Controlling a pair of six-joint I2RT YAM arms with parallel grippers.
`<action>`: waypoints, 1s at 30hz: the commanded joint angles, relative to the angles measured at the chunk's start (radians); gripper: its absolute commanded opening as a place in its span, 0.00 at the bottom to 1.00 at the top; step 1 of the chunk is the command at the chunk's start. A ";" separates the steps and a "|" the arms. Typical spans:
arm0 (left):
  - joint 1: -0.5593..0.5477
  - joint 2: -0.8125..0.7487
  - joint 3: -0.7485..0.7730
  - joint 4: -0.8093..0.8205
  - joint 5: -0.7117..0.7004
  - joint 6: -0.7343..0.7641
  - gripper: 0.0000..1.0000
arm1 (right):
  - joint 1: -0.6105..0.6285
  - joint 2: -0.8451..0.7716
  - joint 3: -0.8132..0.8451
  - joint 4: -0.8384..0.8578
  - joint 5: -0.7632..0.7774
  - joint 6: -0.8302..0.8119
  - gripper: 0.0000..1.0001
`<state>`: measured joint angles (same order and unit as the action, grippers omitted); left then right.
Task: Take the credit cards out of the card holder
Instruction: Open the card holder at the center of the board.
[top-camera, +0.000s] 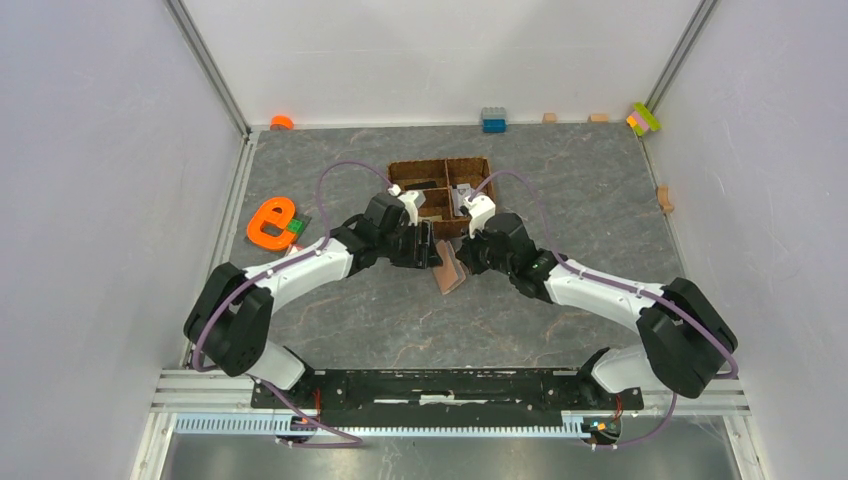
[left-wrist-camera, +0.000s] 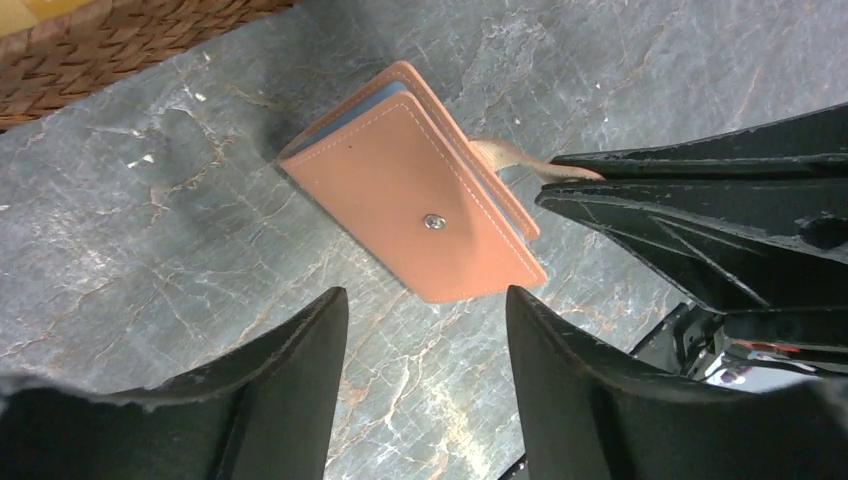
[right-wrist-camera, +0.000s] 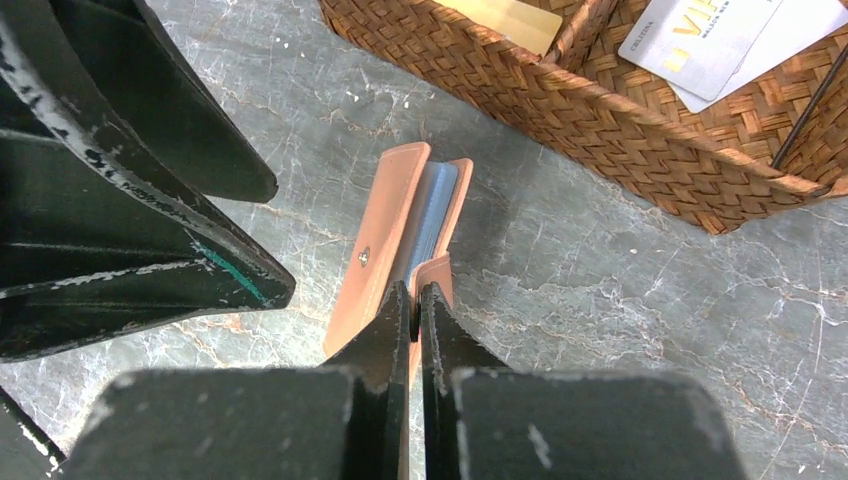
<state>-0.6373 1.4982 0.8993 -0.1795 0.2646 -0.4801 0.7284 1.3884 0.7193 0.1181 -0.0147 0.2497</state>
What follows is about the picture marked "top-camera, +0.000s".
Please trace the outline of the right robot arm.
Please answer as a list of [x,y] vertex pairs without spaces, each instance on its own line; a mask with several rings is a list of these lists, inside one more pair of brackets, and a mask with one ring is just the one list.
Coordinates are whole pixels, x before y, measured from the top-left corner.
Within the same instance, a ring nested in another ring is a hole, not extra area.
[[526,297],[585,310],[638,334],[639,344],[603,348],[581,367],[577,392],[591,408],[635,388],[665,388],[695,399],[713,379],[738,372],[736,335],[686,278],[643,283],[587,268],[537,247],[512,213],[496,214],[466,235],[457,258],[473,275],[497,271]]

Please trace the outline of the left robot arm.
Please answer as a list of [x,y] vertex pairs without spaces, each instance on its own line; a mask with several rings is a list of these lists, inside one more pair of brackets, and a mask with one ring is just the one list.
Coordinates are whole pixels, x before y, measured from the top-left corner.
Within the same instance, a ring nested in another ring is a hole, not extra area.
[[379,193],[364,213],[294,254],[249,268],[230,262],[217,266],[184,324],[184,335],[202,359],[228,376],[267,381],[288,406],[306,405],[313,397],[314,381],[303,360],[270,340],[272,315],[380,259],[409,269],[441,265],[432,223],[419,215],[424,202],[420,190]]

